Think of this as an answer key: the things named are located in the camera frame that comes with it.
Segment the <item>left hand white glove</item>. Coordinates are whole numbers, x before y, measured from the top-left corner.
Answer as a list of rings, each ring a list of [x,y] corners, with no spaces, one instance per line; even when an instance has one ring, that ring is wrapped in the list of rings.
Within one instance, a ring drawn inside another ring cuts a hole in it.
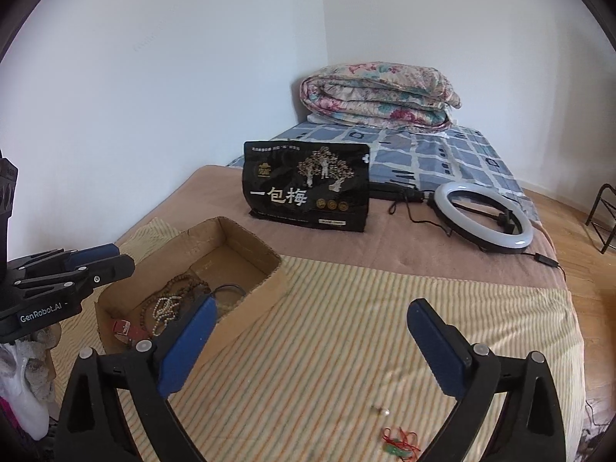
[[[1,398],[8,403],[19,427],[34,441],[48,434],[50,418],[60,412],[51,358],[60,335],[62,330],[56,323],[14,343],[1,344]]]

